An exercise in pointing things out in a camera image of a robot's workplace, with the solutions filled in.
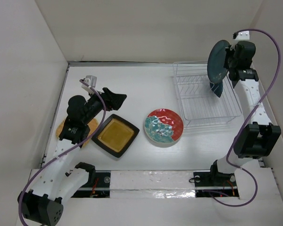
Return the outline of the teal round plate brown rim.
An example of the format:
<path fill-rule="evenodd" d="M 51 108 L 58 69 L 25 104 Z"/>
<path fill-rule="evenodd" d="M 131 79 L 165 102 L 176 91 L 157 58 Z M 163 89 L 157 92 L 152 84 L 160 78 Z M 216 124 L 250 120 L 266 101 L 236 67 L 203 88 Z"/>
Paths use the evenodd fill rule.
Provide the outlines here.
<path fill-rule="evenodd" d="M 217 84 L 223 81 L 227 74 L 227 69 L 224 68 L 226 48 L 229 42 L 226 40 L 218 41 L 212 48 L 207 63 L 207 74 L 211 83 Z"/>

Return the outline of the woven bamboo tray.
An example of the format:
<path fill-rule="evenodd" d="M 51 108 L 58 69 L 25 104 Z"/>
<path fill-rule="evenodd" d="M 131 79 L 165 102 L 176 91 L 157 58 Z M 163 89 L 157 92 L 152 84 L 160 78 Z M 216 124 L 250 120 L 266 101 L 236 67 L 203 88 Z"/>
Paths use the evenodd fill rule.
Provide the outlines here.
<path fill-rule="evenodd" d="M 66 141 L 71 142 L 72 145 L 81 143 L 96 130 L 98 125 L 96 119 L 92 119 L 87 125 L 79 125 L 65 118 L 56 129 L 57 146 L 61 146 Z"/>

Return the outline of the yellow square plate dark rim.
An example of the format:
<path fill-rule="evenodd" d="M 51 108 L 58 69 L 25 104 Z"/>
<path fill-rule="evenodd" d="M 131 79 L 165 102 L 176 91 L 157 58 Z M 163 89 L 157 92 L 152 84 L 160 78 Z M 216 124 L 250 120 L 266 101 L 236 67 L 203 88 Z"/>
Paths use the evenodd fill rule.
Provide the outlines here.
<path fill-rule="evenodd" d="M 140 130 L 124 118 L 112 114 L 92 136 L 92 141 L 110 155 L 120 158 L 136 139 Z"/>

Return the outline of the blue leaf-shaped dish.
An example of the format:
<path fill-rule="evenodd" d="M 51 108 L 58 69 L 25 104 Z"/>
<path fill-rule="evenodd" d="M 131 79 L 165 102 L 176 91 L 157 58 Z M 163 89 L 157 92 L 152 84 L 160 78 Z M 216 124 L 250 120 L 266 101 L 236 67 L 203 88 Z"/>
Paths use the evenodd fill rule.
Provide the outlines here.
<path fill-rule="evenodd" d="M 209 82 L 210 90 L 220 98 L 223 93 L 223 81 L 218 83 Z"/>

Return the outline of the red teal floral plate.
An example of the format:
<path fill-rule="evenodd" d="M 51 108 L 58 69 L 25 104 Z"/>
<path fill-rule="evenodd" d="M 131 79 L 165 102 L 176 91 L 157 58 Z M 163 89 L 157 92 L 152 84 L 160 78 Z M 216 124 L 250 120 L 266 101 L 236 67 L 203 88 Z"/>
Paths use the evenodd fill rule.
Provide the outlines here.
<path fill-rule="evenodd" d="M 174 111 L 160 108 L 147 115 L 144 121 L 144 130 L 147 137 L 161 145 L 172 145 L 183 134 L 182 118 Z"/>

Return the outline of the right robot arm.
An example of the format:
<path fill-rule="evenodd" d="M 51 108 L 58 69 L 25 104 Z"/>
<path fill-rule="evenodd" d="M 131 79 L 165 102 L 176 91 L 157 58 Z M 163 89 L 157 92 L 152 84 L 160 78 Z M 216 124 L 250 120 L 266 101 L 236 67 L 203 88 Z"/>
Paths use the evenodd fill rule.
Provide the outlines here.
<path fill-rule="evenodd" d="M 268 156 L 280 137 L 281 129 L 268 117 L 259 92 L 259 77 L 251 68 L 256 46 L 249 41 L 231 45 L 218 41 L 212 48 L 207 65 L 212 91 L 221 96 L 221 84 L 228 78 L 239 98 L 244 123 L 235 136 L 230 152 L 214 161 L 208 180 L 215 186 L 222 185 L 234 176 L 245 163 Z"/>

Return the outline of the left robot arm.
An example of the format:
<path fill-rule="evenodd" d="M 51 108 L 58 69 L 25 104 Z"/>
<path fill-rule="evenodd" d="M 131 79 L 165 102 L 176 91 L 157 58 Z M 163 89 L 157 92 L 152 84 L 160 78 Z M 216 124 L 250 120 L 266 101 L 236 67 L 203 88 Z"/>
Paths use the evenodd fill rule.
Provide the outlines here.
<path fill-rule="evenodd" d="M 89 122 L 100 112 L 118 110 L 126 94 L 116 94 L 108 88 L 98 93 L 87 87 L 90 98 L 73 96 L 68 101 L 67 117 L 52 158 L 25 185 L 18 197 L 18 214 L 22 225 L 31 220 L 42 226 L 55 226 L 61 219 L 67 201 L 81 186 L 92 186 L 96 176 L 94 166 L 83 162 L 67 175 L 73 158 L 92 137 Z"/>

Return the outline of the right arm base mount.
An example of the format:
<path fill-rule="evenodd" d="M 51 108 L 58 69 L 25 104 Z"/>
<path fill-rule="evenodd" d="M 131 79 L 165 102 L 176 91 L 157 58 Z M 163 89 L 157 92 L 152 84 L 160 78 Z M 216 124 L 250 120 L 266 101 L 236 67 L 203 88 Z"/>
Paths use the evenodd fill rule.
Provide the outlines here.
<path fill-rule="evenodd" d="M 196 189 L 196 197 L 239 197 L 238 187 L 234 174 L 226 177 L 212 178 L 208 171 L 196 171 L 189 183 Z"/>

